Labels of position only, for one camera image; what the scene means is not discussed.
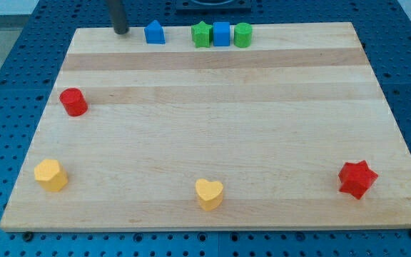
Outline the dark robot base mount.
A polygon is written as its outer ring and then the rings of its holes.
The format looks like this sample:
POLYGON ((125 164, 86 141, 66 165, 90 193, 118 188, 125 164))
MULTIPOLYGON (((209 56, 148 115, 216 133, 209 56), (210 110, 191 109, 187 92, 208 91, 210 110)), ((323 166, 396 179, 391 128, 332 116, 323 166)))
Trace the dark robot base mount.
POLYGON ((250 11, 251 0, 175 0, 177 12, 250 11))

